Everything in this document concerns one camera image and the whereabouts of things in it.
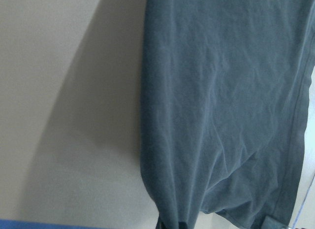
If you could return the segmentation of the black printed t-shirt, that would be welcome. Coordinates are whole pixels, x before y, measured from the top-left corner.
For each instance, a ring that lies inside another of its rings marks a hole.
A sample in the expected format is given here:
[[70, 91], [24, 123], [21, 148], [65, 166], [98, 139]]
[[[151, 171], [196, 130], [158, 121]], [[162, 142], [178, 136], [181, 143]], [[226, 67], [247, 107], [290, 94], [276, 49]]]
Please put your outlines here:
[[157, 228], [290, 222], [314, 66], [315, 0], [147, 0], [140, 166]]

